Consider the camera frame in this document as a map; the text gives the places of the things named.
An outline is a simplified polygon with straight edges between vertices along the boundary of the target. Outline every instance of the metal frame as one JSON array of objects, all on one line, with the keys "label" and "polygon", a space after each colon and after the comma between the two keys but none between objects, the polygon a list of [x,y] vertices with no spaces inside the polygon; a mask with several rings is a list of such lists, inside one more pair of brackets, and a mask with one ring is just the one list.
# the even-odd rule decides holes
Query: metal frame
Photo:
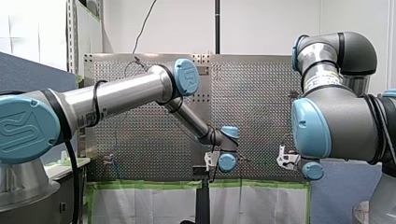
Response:
[{"label": "metal frame", "polygon": [[[179,58],[193,60],[201,73],[202,85],[200,90],[192,97],[185,99],[185,102],[187,102],[204,120],[207,120],[208,123],[213,123],[213,126],[218,128],[222,125],[231,124],[240,126],[241,142],[239,151],[246,160],[240,162],[235,172],[229,174],[221,174],[218,172],[218,178],[243,177],[252,179],[304,181],[304,178],[299,173],[283,170],[278,167],[276,163],[278,146],[283,137],[282,135],[291,132],[290,106],[293,99],[289,97],[290,92],[300,92],[300,77],[291,71],[290,56],[213,54],[136,54],[135,56],[137,56],[142,63],[148,64],[166,63]],[[107,76],[106,78],[108,79],[122,78],[120,66],[123,67],[134,60],[134,55],[131,54],[87,54],[85,56],[85,86],[92,85],[98,79],[104,78],[104,76]],[[134,63],[131,64],[130,67],[127,68],[127,76],[135,75],[136,71],[139,69],[138,65]],[[109,75],[110,71],[114,72],[114,76]],[[234,111],[227,111],[227,106],[228,108],[234,108]],[[153,105],[142,107],[140,113],[136,112],[139,111],[140,108],[133,110],[137,113],[136,115],[145,116],[145,109],[151,111],[156,110]],[[154,125],[156,125],[156,122],[159,122],[154,117],[151,117],[151,119],[153,119],[152,122]],[[108,134],[113,134],[111,126],[107,124],[107,126],[105,125],[104,127],[108,129]],[[174,175],[155,176],[151,178],[150,175],[152,175],[152,173],[150,173],[147,175],[147,178],[141,175],[129,176],[128,178],[190,180],[192,178],[191,167],[193,165],[205,164],[204,155],[211,147],[203,147],[191,141],[179,130],[174,130],[173,128],[170,130],[172,131],[169,132],[175,132],[175,136],[180,137],[180,139],[183,139],[182,141],[187,144],[180,146],[189,147],[191,149],[191,153],[187,153],[183,157],[183,160],[188,160],[190,157],[191,161],[188,163],[185,161],[174,161],[175,163],[172,164],[178,166],[180,169],[189,169],[189,171],[187,171],[189,175],[185,173],[179,178]],[[86,135],[87,150],[93,152],[93,149],[97,146],[93,130],[87,129]],[[287,148],[293,149],[291,139],[287,140]],[[172,155],[167,155],[167,152],[163,150],[160,150],[159,153],[166,158],[168,158],[168,156],[172,157]],[[90,157],[100,158],[101,156],[104,155],[91,155]],[[169,168],[165,167],[167,165],[164,164],[163,168],[165,170]],[[92,180],[114,178],[114,175],[107,176],[106,178],[98,177],[98,174],[95,174],[95,172],[97,172],[97,170],[91,169],[91,173],[94,174]]]},{"label": "metal frame", "polygon": [[78,74],[78,21],[76,0],[67,0],[66,22],[67,71],[73,74]]}]

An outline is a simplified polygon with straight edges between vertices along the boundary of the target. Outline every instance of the wire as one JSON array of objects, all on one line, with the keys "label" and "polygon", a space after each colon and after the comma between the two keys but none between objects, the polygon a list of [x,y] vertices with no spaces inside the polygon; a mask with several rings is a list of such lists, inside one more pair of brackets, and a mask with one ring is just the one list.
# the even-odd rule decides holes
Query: wire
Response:
[{"label": "wire", "polygon": [[369,94],[368,97],[370,98],[370,100],[373,102],[373,105],[375,106],[375,112],[379,116],[381,128],[382,128],[382,131],[384,132],[384,134],[386,136],[387,143],[388,143],[389,150],[390,150],[390,154],[391,154],[391,156],[393,158],[393,163],[396,165],[396,153],[395,153],[395,149],[393,147],[392,141],[390,139],[387,123],[385,122],[385,118],[384,118],[385,116],[384,116],[384,114],[383,114],[383,112],[381,110],[381,107],[380,107],[378,101],[375,99],[375,97],[372,94]]},{"label": "wire", "polygon": [[[209,126],[209,128],[212,130],[212,133],[210,134],[210,143],[212,144],[212,153],[213,153],[213,151],[215,150],[215,147],[216,147],[216,130],[217,129],[215,129],[215,128],[213,128],[211,125],[207,125],[207,126]],[[213,176],[212,176],[212,179],[211,180],[209,180],[209,183],[211,184],[211,183],[213,183],[213,182],[215,182],[215,180],[216,180],[216,173],[218,172],[218,168],[219,168],[219,158],[218,158],[218,160],[216,161],[216,167],[215,167],[215,170],[213,171]]]},{"label": "wire", "polygon": [[[138,46],[138,44],[139,44],[140,36],[143,34],[143,31],[145,30],[146,22],[148,21],[149,15],[151,14],[151,10],[154,8],[154,5],[155,5],[156,2],[157,2],[157,0],[154,0],[154,1],[152,2],[152,4],[151,4],[151,7],[149,8],[148,14],[147,14],[145,20],[143,21],[143,24],[142,24],[142,28],[141,28],[141,30],[140,30],[140,33],[139,33],[139,35],[137,36],[136,41],[135,41],[135,43],[134,43],[134,50],[132,51],[132,54],[134,54],[134,53],[136,52],[137,46]],[[147,71],[147,67],[146,67],[143,63],[140,62],[140,59],[139,59],[139,58],[137,58],[136,56],[134,56],[134,61],[129,62],[129,63],[125,66],[125,68],[124,68],[124,77],[126,77],[127,69],[128,69],[128,67],[129,67],[132,63],[136,63],[136,64],[140,65],[145,71]],[[126,112],[126,113],[125,113],[125,116],[123,117],[123,119],[122,119],[122,120],[116,125],[116,127],[115,127],[114,136],[115,136],[115,139],[116,139],[116,142],[115,142],[115,149],[116,149],[116,151],[117,151],[117,147],[118,147],[118,129],[119,129],[120,125],[128,118],[128,115],[129,115],[129,112]]]},{"label": "wire", "polygon": [[20,95],[26,93],[25,91],[0,91],[0,95]]},{"label": "wire", "polygon": [[139,33],[139,35],[137,36],[136,41],[135,41],[135,43],[134,43],[134,51],[132,51],[132,54],[134,54],[134,53],[136,52],[137,45],[138,45],[138,43],[139,43],[139,38],[140,38],[140,36],[143,34],[143,31],[145,30],[146,22],[148,21],[149,15],[151,14],[151,10],[154,8],[154,5],[155,5],[156,2],[157,2],[157,0],[154,0],[154,1],[152,2],[152,4],[151,4],[151,7],[149,8],[148,15],[146,16],[145,20],[143,21],[142,29],[140,30],[140,33]]},{"label": "wire", "polygon": [[73,217],[72,223],[78,224],[79,210],[80,210],[80,192],[79,192],[79,178],[78,178],[78,166],[77,159],[70,141],[65,141],[67,153],[69,154],[70,163],[72,165],[72,176],[73,176],[73,191],[74,191],[74,206],[73,206]]}]

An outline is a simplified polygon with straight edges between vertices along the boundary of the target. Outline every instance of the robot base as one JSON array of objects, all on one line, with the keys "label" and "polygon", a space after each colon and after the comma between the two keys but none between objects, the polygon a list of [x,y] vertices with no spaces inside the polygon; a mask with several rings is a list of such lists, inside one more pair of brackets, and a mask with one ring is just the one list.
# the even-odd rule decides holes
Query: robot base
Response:
[{"label": "robot base", "polygon": [[61,223],[61,206],[57,182],[32,199],[0,207],[1,224],[56,224]]},{"label": "robot base", "polygon": [[396,223],[396,178],[382,173],[370,199],[370,224]]}]

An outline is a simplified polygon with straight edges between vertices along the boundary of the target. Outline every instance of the blue joint cap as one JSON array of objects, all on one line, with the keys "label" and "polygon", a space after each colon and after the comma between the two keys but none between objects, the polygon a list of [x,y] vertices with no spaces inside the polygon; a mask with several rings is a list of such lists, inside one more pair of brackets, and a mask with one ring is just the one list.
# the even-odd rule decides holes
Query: blue joint cap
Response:
[{"label": "blue joint cap", "polygon": [[236,158],[231,153],[223,153],[219,157],[219,169],[223,173],[231,172],[236,166]]},{"label": "blue joint cap", "polygon": [[307,179],[320,180],[324,176],[323,166],[315,161],[311,161],[303,166],[303,174]]},{"label": "blue joint cap", "polygon": [[310,99],[293,102],[291,122],[294,145],[308,158],[327,158],[332,151],[330,129],[318,106]]},{"label": "blue joint cap", "polygon": [[396,98],[396,90],[388,90],[388,91],[384,91],[384,94],[382,94],[382,96],[384,97],[395,97]]},{"label": "blue joint cap", "polygon": [[183,96],[190,96],[198,91],[201,78],[195,64],[189,59],[177,59],[175,62],[175,82]]},{"label": "blue joint cap", "polygon": [[58,141],[61,125],[46,104],[26,96],[0,97],[0,162],[38,159]]},{"label": "blue joint cap", "polygon": [[221,132],[234,140],[239,139],[239,128],[235,126],[222,126]]}]

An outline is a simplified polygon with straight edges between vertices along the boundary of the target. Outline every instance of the black cable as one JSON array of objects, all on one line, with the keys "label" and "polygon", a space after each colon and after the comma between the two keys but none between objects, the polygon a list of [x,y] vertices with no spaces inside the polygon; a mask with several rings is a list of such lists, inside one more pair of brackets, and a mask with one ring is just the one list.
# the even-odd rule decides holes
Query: black cable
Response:
[{"label": "black cable", "polygon": [[382,112],[381,106],[379,102],[372,94],[363,94],[364,100],[366,100],[367,105],[369,106],[370,112],[375,120],[375,125],[377,127],[378,132],[378,149],[375,152],[375,157],[372,161],[368,161],[370,164],[376,164],[380,161],[385,154],[386,145],[389,146],[389,151],[393,159],[393,163],[396,165],[396,153],[391,142],[388,126],[385,120],[385,115]]},{"label": "black cable", "polygon": [[139,38],[143,34],[143,31],[145,30],[145,26],[146,26],[146,22],[148,21],[149,14],[151,13],[151,10],[154,8],[154,5],[156,2],[157,2],[157,0],[154,0],[151,4],[151,7],[149,8],[148,15],[146,16],[145,20],[143,21],[142,29],[140,30],[140,33],[136,38],[136,42],[134,43],[134,51],[132,51],[132,54],[134,54],[134,52],[137,49],[137,44],[139,43]]},{"label": "black cable", "polygon": [[385,120],[385,115],[382,112],[381,106],[379,105],[379,102],[376,100],[376,98],[372,94],[369,94],[368,96],[374,102],[375,110],[377,112],[377,115],[379,116],[381,128],[382,128],[382,130],[383,130],[383,132],[384,132],[384,134],[386,136],[387,143],[388,143],[389,150],[390,150],[390,154],[392,155],[392,158],[393,158],[393,163],[396,166],[396,153],[395,153],[395,149],[393,147],[392,141],[390,139],[390,135],[389,135],[389,131],[388,131],[388,125],[387,125],[387,122]]},{"label": "black cable", "polygon": [[101,119],[101,113],[99,110],[99,103],[98,103],[98,95],[97,95],[97,91],[98,91],[98,87],[100,86],[100,84],[102,83],[106,83],[106,80],[99,80],[95,83],[95,86],[93,87],[93,103],[95,104],[95,113],[96,113],[96,117],[95,117],[95,121],[88,125],[87,127],[91,128],[93,126],[95,126],[96,124],[99,123],[100,119]]},{"label": "black cable", "polygon": [[0,95],[21,95],[26,93],[25,91],[0,91]]},{"label": "black cable", "polygon": [[[136,41],[135,41],[135,43],[134,43],[134,50],[132,51],[132,54],[134,54],[134,53],[136,52],[137,45],[139,44],[140,36],[143,34],[143,31],[145,30],[146,22],[148,21],[149,15],[151,14],[151,10],[154,8],[154,5],[155,5],[156,2],[157,2],[157,0],[154,0],[154,1],[152,2],[152,4],[151,4],[151,7],[149,8],[148,14],[147,14],[145,20],[143,21],[143,24],[142,24],[142,28],[141,28],[141,30],[140,30],[140,33],[139,33],[139,35],[137,36]],[[145,71],[147,70],[147,67],[146,67],[143,63],[140,62],[140,59],[137,58],[136,56],[134,56],[134,61],[131,61],[131,62],[127,63],[127,65],[126,65],[125,68],[124,68],[124,77],[126,77],[126,70],[127,70],[127,68],[128,68],[132,63],[136,63],[136,64],[142,66],[142,68],[143,68]],[[115,127],[115,130],[114,130],[114,137],[115,137],[115,139],[116,139],[115,148],[117,148],[117,145],[118,145],[118,137],[117,137],[117,135],[118,135],[118,129],[119,129],[120,125],[121,125],[127,118],[128,118],[128,112],[125,113],[125,116],[122,118],[122,120],[121,120],[121,121],[116,125],[116,127]]]},{"label": "black cable", "polygon": [[366,101],[367,106],[369,107],[370,113],[372,115],[373,120],[375,121],[376,132],[378,134],[378,147],[375,151],[375,155],[371,161],[367,161],[371,165],[377,164],[382,156],[385,153],[386,144],[385,144],[385,136],[384,132],[381,129],[381,124],[379,123],[378,115],[375,112],[375,106],[371,100],[371,98],[367,94],[363,94],[362,98]]},{"label": "black cable", "polygon": [[79,210],[80,210],[80,192],[79,192],[79,178],[78,178],[78,166],[75,152],[70,141],[65,141],[67,153],[70,157],[70,163],[72,165],[72,176],[73,176],[73,194],[74,194],[74,206],[73,206],[73,217],[72,223],[78,224]]}]

